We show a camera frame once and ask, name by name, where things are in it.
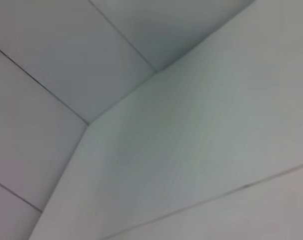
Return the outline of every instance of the white wall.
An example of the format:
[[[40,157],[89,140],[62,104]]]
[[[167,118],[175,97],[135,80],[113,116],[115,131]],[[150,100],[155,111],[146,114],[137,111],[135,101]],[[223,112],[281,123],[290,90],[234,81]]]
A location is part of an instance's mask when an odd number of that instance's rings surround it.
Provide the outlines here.
[[[103,239],[301,165],[303,0],[257,0],[90,126],[31,240]],[[300,174],[111,239],[302,240]]]
[[[0,53],[0,240],[29,237],[85,127]]]

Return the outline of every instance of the white panel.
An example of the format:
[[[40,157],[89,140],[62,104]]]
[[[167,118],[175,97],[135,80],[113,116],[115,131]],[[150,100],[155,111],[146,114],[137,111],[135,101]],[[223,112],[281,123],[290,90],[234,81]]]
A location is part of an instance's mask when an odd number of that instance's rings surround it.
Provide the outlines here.
[[[89,122],[153,72],[86,0],[0,0],[0,49]]]
[[[163,69],[253,0],[91,1],[157,69]]]
[[[32,240],[101,239],[303,164],[290,7],[257,0],[96,120]]]
[[[0,240],[27,240],[40,215],[0,187]]]
[[[0,183],[43,209],[85,126],[0,53]]]
[[[109,240],[303,240],[303,170]]]

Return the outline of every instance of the white ceiling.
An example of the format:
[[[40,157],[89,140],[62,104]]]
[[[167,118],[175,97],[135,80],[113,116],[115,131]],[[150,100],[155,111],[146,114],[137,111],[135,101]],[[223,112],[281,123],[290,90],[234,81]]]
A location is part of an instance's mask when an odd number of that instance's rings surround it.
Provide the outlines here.
[[[253,0],[0,0],[0,50],[85,121]]]
[[[43,210],[85,128],[81,119],[0,53],[3,186]]]

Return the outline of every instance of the drop ceiling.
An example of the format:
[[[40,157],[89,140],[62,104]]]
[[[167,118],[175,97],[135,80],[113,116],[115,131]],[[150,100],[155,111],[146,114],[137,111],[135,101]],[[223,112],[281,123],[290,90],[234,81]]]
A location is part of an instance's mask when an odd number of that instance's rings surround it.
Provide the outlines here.
[[[0,0],[0,50],[90,123],[250,2]]]

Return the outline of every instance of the panel seam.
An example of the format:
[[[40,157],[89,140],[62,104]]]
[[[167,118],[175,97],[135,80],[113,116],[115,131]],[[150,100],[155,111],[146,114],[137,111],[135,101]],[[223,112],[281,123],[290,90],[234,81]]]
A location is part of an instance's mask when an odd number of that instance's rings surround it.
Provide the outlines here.
[[[8,187],[6,187],[5,185],[0,183],[0,187],[4,190],[6,190],[7,192],[9,192],[10,194],[14,195],[15,197],[19,198],[20,200],[22,200],[24,203],[28,204],[29,206],[31,206],[33,209],[35,209],[36,211],[40,212],[41,214],[43,213],[43,211],[36,207],[34,204],[30,203],[29,201],[27,201],[26,199],[24,199],[23,197],[19,196],[17,193],[15,193],[13,190],[10,190]]]
[[[144,223],[136,224],[136,225],[134,225],[134,226],[132,226],[132,227],[129,227],[129,228],[127,228],[127,229],[124,229],[124,230],[122,230],[122,231],[119,231],[119,232],[113,233],[113,234],[111,234],[111,235],[108,235],[108,236],[99,238],[98,240],[108,240],[108,239],[114,238],[114,237],[119,236],[119,235],[121,235],[121,234],[125,234],[125,233],[127,233],[127,232],[130,232],[130,231],[132,231],[132,230],[138,229],[138,228],[140,228],[140,227],[144,227],[144,226],[146,226],[146,225],[156,223],[156,222],[158,222],[158,221],[167,219],[167,218],[169,218],[169,217],[172,217],[172,216],[174,216],[174,215],[177,215],[177,214],[180,214],[180,213],[182,213],[182,212],[188,211],[188,210],[190,210],[190,209],[199,207],[199,206],[201,206],[201,205],[205,205],[205,204],[207,204],[207,203],[211,203],[211,202],[214,202],[214,201],[216,201],[216,200],[220,200],[220,199],[222,199],[222,198],[224,198],[224,197],[227,197],[227,196],[229,196],[229,195],[232,195],[232,194],[236,194],[236,193],[242,192],[242,191],[244,191],[244,190],[246,190],[246,189],[249,189],[249,188],[251,188],[251,187],[254,187],[254,186],[257,186],[257,185],[260,185],[260,184],[263,184],[263,183],[267,183],[267,182],[269,182],[269,181],[272,181],[272,180],[281,178],[281,177],[283,177],[283,176],[286,176],[286,175],[289,175],[289,174],[291,174],[291,173],[297,172],[297,171],[299,171],[299,170],[301,170],[301,169],[303,169],[303,164],[298,165],[298,166],[295,166],[295,167],[292,167],[292,168],[290,168],[290,169],[288,169],[288,170],[281,171],[281,172],[276,173],[276,174],[273,174],[273,175],[271,175],[271,176],[265,177],[265,178],[263,178],[263,179],[261,179],[261,180],[257,180],[257,181],[254,181],[254,182],[252,182],[252,183],[245,184],[245,185],[243,185],[243,186],[240,186],[240,187],[235,188],[235,189],[233,189],[233,190],[227,191],[227,192],[222,193],[222,194],[220,194],[220,195],[217,195],[217,196],[208,198],[208,199],[206,199],[206,200],[197,202],[197,203],[195,203],[195,204],[193,204],[193,205],[190,205],[190,206],[187,206],[187,207],[183,207],[183,208],[181,208],[181,209],[178,209],[178,210],[173,211],[173,212],[171,212],[171,213],[168,213],[168,214],[166,214],[166,215],[160,216],[160,217],[158,217],[158,218],[156,218],[156,219],[153,219],[153,220],[150,220],[150,221],[147,221],[147,222],[144,222]]]
[[[50,95],[52,95],[57,101],[59,101],[61,104],[63,104],[66,108],[68,108],[73,114],[75,114],[80,120],[82,120],[87,126],[89,126],[89,122],[86,121],[81,115],[79,115],[75,110],[73,110],[68,104],[66,104],[63,100],[61,100],[57,95],[55,95],[52,91],[50,91],[45,85],[43,85],[41,82],[39,82],[36,78],[34,78],[32,75],[30,75],[25,69],[23,69],[17,62],[15,62],[13,59],[11,59],[6,53],[4,53],[0,49],[0,53],[4,55],[8,60],[10,60],[13,64],[15,64],[20,70],[22,70],[26,75],[28,75],[31,79],[33,79],[36,83],[38,83],[40,86],[42,86],[43,89],[45,89]]]
[[[158,73],[159,71],[154,67],[154,65],[138,50],[137,47],[116,27],[116,25],[97,7],[92,0],[87,0],[89,4],[111,25],[111,27],[126,41],[126,43],[145,61],[145,63],[154,71]]]

